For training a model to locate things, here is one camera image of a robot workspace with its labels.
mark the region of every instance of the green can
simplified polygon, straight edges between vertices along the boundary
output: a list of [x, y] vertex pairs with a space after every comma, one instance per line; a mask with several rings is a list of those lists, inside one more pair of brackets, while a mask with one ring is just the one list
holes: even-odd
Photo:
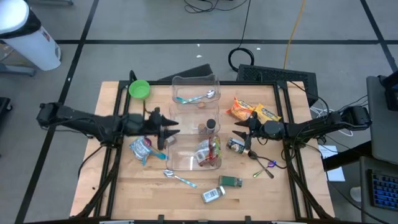
[[218, 185], [220, 185], [220, 186], [242, 187], [243, 179], [239, 178], [239, 177], [220, 176], [218, 178]]

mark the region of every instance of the green plastic cup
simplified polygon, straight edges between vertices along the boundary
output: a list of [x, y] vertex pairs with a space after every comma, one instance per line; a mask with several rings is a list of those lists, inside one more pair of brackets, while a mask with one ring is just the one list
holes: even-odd
[[149, 96], [150, 85], [146, 80], [136, 80], [130, 85], [129, 93], [135, 99], [144, 100]]

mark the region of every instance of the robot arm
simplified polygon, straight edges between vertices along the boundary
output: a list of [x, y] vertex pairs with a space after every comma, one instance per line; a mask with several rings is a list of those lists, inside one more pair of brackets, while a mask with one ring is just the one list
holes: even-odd
[[257, 113], [245, 120], [235, 123], [249, 128], [249, 133], [233, 131], [245, 140], [245, 148], [251, 148], [252, 138], [264, 138], [270, 140], [285, 140], [286, 142], [308, 142], [311, 138], [324, 134], [348, 129], [351, 131], [365, 130], [370, 127], [372, 121], [365, 107], [349, 106], [340, 111], [328, 113], [320, 118], [312, 119], [299, 124], [282, 123], [278, 121], [266, 121], [261, 124], [257, 119]]
[[149, 119], [145, 120], [141, 114], [98, 116], [60, 103], [42, 103], [36, 120], [42, 127], [62, 125], [92, 135], [106, 146], [111, 146], [118, 136], [156, 135], [158, 149], [163, 149], [164, 140], [180, 131], [165, 129], [178, 123], [160, 115], [159, 108], [150, 112]]

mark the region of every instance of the clear plastic container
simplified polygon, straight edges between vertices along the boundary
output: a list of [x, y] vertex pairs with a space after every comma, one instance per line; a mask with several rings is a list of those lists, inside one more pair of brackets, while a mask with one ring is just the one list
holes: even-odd
[[166, 167], [176, 171], [190, 170], [214, 170], [221, 167], [221, 152], [212, 162], [204, 162], [199, 150], [203, 150], [203, 143], [206, 140], [218, 139], [218, 150], [221, 150], [222, 143], [217, 135], [177, 135], [175, 143], [166, 146], [167, 160]]
[[[193, 104], [170, 104], [170, 119], [179, 124], [173, 126], [174, 129], [179, 129], [177, 135], [186, 134], [212, 134], [218, 133], [220, 124], [218, 121], [218, 113], [220, 109], [218, 105], [206, 106], [204, 108], [197, 108]], [[213, 119], [216, 121], [214, 130], [206, 128], [205, 133], [201, 132], [200, 125], [206, 126], [207, 121]]]
[[183, 78], [172, 81], [173, 100], [178, 104], [197, 105], [200, 108], [217, 105], [221, 96], [220, 81], [216, 75]]

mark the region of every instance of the purple object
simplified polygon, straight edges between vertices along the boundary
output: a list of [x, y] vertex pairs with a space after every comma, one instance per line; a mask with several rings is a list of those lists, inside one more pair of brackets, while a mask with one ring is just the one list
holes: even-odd
[[269, 161], [268, 162], [268, 167], [274, 167], [276, 165], [276, 161]]

